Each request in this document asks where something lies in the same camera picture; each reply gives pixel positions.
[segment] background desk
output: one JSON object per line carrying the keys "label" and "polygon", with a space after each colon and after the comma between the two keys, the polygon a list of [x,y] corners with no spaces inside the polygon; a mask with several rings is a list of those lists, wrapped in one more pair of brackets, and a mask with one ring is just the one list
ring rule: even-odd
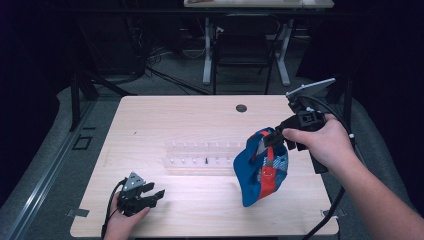
{"label": "background desk", "polygon": [[[236,111],[238,104],[247,111]],[[307,151],[291,151],[281,188],[249,208],[241,203],[232,168],[171,171],[165,143],[242,142],[255,131],[292,115],[284,96],[125,97],[116,112],[80,208],[74,237],[99,236],[113,187],[131,171],[155,182],[165,197],[136,227],[135,236],[209,237],[303,235],[322,220],[330,202]],[[318,234],[335,234],[335,220]]]}
{"label": "background desk", "polygon": [[[332,0],[213,0],[206,2],[190,3],[189,0],[184,0],[184,6],[188,8],[310,8],[310,9],[324,9],[332,8],[334,2]],[[284,86],[290,85],[289,75],[287,74],[286,65],[284,64],[284,56],[286,55],[287,46],[290,41],[291,30],[293,21],[290,20],[284,24],[283,32],[281,34],[282,44],[280,52],[277,53],[277,65],[280,71],[281,81]],[[212,70],[212,57],[211,57],[211,32],[210,32],[209,19],[206,18],[205,24],[205,68],[203,73],[203,84],[210,84],[210,76]]]}

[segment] table leg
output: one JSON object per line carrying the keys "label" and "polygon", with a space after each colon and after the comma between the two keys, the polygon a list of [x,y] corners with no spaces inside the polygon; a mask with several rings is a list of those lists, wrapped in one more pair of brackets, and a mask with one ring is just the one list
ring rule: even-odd
{"label": "table leg", "polygon": [[287,52],[287,46],[289,45],[291,31],[293,27],[293,20],[289,20],[288,23],[284,24],[283,27],[283,42],[281,44],[280,54],[276,56],[278,70],[280,71],[281,81],[283,82],[283,86],[290,86],[290,79],[287,73],[286,65],[284,64],[284,56]]}
{"label": "table leg", "polygon": [[205,67],[203,69],[203,84],[209,85],[211,83],[211,38],[210,38],[210,24],[209,18],[205,20]]}

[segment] black chair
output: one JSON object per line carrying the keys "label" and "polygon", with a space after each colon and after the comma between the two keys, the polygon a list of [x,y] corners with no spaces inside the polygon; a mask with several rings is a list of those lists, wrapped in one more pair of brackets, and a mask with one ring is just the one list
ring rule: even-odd
{"label": "black chair", "polygon": [[213,22],[212,81],[216,94],[218,67],[268,68],[268,94],[277,41],[283,25],[271,14],[228,14]]}

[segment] forearm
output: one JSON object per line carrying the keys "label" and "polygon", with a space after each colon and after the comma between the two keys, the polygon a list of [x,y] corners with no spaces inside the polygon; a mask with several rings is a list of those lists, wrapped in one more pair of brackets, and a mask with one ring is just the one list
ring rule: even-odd
{"label": "forearm", "polygon": [[374,239],[418,239],[424,220],[378,180],[358,159],[334,171]]}

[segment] table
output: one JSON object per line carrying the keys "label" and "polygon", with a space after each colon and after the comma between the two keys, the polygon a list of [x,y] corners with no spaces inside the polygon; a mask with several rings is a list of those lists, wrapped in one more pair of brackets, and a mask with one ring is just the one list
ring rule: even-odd
{"label": "table", "polygon": [[[307,151],[289,152],[289,170],[280,189],[244,208],[231,164],[218,167],[169,166],[169,144],[221,144],[241,148],[247,138],[292,115],[285,96],[128,96],[121,100],[80,209],[74,237],[98,237],[114,186],[134,171],[165,189],[136,237],[278,236],[308,233],[330,202]],[[243,104],[246,112],[238,112]],[[317,234],[338,231],[331,219]]]}
{"label": "table", "polygon": [[[332,8],[334,2],[332,0],[212,0],[204,2],[190,3],[189,0],[184,0],[184,6],[188,8],[309,8],[309,9],[325,9]],[[280,72],[281,81],[284,86],[290,86],[287,68],[284,64],[287,46],[290,41],[293,20],[284,24],[281,34],[282,44],[280,53],[277,53],[276,60],[278,70]],[[210,76],[212,70],[212,58],[210,52],[210,36],[211,29],[209,19],[206,18],[205,23],[205,67],[203,72],[203,84],[210,84]]]}

